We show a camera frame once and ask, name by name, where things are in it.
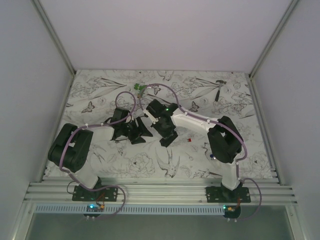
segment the glass panel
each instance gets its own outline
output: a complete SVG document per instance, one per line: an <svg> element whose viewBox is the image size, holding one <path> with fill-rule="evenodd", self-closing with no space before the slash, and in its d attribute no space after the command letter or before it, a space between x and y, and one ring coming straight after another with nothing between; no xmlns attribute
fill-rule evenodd
<svg viewBox="0 0 320 240"><path fill-rule="evenodd" d="M243 206L242 216L256 207ZM250 220L222 216L118 215L86 221L80 214L34 214L28 240L293 240L285 207L264 206Z"/></svg>

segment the white robotic arm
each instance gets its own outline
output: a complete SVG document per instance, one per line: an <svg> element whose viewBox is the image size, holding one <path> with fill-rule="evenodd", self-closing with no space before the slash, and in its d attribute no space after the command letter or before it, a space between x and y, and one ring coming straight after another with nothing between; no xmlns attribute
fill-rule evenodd
<svg viewBox="0 0 320 240"><path fill-rule="evenodd" d="M163 137L160 143L164 147L168 147L178 136L175 127L187 128L208 136L213 156L217 159L214 161L217 167L215 172L222 176L222 185L231 191L238 187L240 181L237 177L235 157L241 151L241 144L232 134L211 123L211 121L218 122L220 119L207 118L207 121L204 121L201 120L205 118L202 115L192 113L200 118L198 119L181 111L175 103L166 107L157 100L153 100L143 112L151 119L151 127ZM228 117L224 116L221 119L224 125L228 125L240 136Z"/></svg>

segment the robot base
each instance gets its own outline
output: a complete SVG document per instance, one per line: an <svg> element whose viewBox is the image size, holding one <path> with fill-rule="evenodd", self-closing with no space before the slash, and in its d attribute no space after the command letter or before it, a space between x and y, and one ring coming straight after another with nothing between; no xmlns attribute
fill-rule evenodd
<svg viewBox="0 0 320 240"><path fill-rule="evenodd" d="M93 189L99 189L103 187L101 185L101 179L98 179L97 184ZM72 195L72 201L75 202L92 202L96 201L103 195L103 199L99 202L116 202L118 196L118 189L115 187L106 188L100 191L88 191L82 186L75 186Z"/></svg>
<svg viewBox="0 0 320 240"><path fill-rule="evenodd" d="M208 186L205 188L206 200L208 203L251 203L249 188L242 187L242 184L234 190L229 190L223 185Z"/></svg>

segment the floral patterned mat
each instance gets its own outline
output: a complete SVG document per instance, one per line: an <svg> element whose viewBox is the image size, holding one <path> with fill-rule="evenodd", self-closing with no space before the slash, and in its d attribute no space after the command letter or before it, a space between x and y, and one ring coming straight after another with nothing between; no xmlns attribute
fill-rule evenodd
<svg viewBox="0 0 320 240"><path fill-rule="evenodd" d="M219 84L222 86L215 101ZM130 91L135 96L135 84L164 83L177 93L185 108L198 114L221 118L228 116L236 125L248 149L248 158L240 162L240 175L251 178L271 178L271 171L253 101L244 73L213 71L139 71L139 70L79 70L76 74L60 128L65 123L78 126L104 122L113 115L116 95ZM163 104L175 102L166 88L148 88L142 104L153 99ZM133 99L128 94L119 97L119 107L131 110ZM138 107L134 117L142 117ZM178 127L178 138L168 147L159 143L161 136L142 121L153 137L143 137L146 143L131 145L129 140L100 141L91 144L87 160L100 177L112 178L214 178L218 170L210 158L207 136ZM48 162L46 176L65 176Z"/></svg>

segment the wire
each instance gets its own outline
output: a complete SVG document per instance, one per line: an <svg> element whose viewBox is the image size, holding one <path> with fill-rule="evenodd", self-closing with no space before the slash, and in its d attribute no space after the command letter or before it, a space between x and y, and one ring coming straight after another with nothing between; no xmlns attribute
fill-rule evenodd
<svg viewBox="0 0 320 240"><path fill-rule="evenodd" d="M105 193L103 192L96 200L95 200L95 203L98 205L98 200L101 198L103 196L103 198L102 198L102 201L103 201L103 205L105 204Z"/></svg>
<svg viewBox="0 0 320 240"><path fill-rule="evenodd" d="M261 207L261 204L262 204L262 193L261 193L261 189L260 189L258 183L257 183L255 180L253 180L252 178L250 178L250 177L245 177L244 179L242 179L242 183L244 184L246 180L250 180L250 181L252 181L252 182L254 183L254 185L256 186L256 188L257 188L258 191L259 191L260 200L259 200L258 207L257 207L256 210L254 211L254 213L253 213L252 215L247 216L247 217L244 217L244 218L238 218L237 220L240 220L240 221L244 221L244 220L249 220L249 219L251 219L254 215L257 214L257 212L259 211L259 209L260 209L260 207Z"/></svg>
<svg viewBox="0 0 320 240"><path fill-rule="evenodd" d="M68 183L68 186L66 186L66 192L67 192L68 194L71 194L71 195L74 194L73 192L72 192L72 193L69 192L69 191L68 191L68 188L69 188L70 184L75 183L75 182L76 182L76 181L71 181L71 182Z"/></svg>
<svg viewBox="0 0 320 240"><path fill-rule="evenodd" d="M130 111L130 113L129 113L126 117L124 117L124 118L122 118L122 119L120 119L120 120L118 120L118 121L111 122L111 123L101 123L101 124L93 124L93 125L88 125L88 124L87 124L87 125L85 125L85 126L78 127L78 128L71 134L71 136L69 137L69 139L66 141L66 144L65 144L64 149L63 149L63 151L62 151L61 158L60 158L60 162L59 162L59 169L60 169L60 171L62 171L62 172L64 172L64 173L67 173L73 181L75 181L76 183L78 183L81 187L83 187L84 189L88 190L89 192L98 192L98 191L101 191L101 190L104 190L104 189L108 189L108 188L117 188L117 189L119 189L119 190L123 193L123 203L122 203L122 205L120 206L120 208L119 208L117 211L115 211L115 212L112 213L112 214L109 214L108 217L115 216L117 213L119 213L119 212L123 209L123 207L124 207L124 205L125 205L125 203L126 203L126 193L125 193L125 191L124 191L120 186L117 186L117 185L108 185L108 186L103 186L103 187L100 187L100 188L97 188L97 189L88 188L88 187L86 187L84 184L82 184L82 183L74 176L74 174L73 174L69 169L64 168L64 167L63 167L63 163L64 163L65 155L66 155L67 149L68 149L68 147L69 147L69 144L71 143L72 139L73 139L74 136L77 134L77 132L79 132L79 131L82 130L82 129L100 128L100 127L103 127L103 126L110 126L110 125L118 124L118 123L120 123L120 122L122 122L122 121L125 121L128 117L130 117L130 116L133 114L134 110L136 109L137 102L136 102L135 96L134 96L131 92L129 92L129 91L122 91L122 92L120 92L120 93L116 96L116 98L115 98L115 102L116 102L115 105L117 105L117 99L118 99L118 97L119 97L121 94L124 94L124 93L130 94L130 95L133 97L134 104L133 104L133 108L132 108L132 110Z"/></svg>
<svg viewBox="0 0 320 240"><path fill-rule="evenodd" d="M112 117L109 117L109 118L107 118L103 123L104 124L107 124L110 120L112 119Z"/></svg>
<svg viewBox="0 0 320 240"><path fill-rule="evenodd" d="M236 205L235 209L237 209L237 208L239 208L239 207L240 207L240 204L241 204L240 197L238 197L237 202L238 202L238 204Z"/></svg>

